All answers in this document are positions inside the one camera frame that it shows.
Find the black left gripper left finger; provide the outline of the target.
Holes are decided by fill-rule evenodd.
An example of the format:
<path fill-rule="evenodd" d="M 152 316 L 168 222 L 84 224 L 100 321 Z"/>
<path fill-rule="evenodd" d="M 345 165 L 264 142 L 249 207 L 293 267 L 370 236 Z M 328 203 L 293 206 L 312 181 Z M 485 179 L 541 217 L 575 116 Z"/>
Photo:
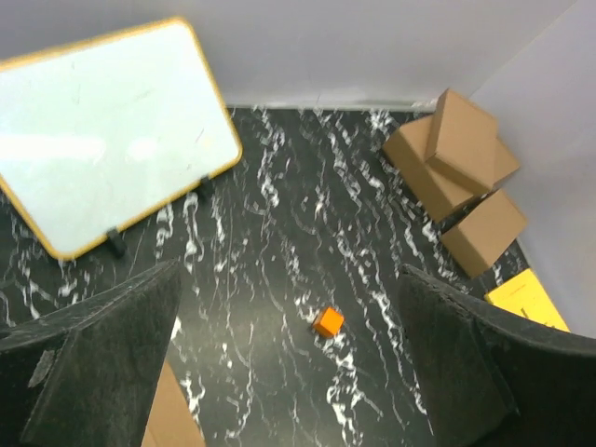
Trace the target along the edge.
<path fill-rule="evenodd" d="M 139 446 L 182 297 L 177 261 L 1 331 L 4 446 Z"/>

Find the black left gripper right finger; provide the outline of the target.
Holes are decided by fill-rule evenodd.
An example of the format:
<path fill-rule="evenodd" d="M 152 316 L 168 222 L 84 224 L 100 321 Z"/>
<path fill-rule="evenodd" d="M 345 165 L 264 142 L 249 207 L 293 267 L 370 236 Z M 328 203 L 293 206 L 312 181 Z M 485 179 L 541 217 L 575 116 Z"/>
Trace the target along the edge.
<path fill-rule="evenodd" d="M 595 341 L 403 264 L 398 313 L 439 446 L 592 446 Z"/>

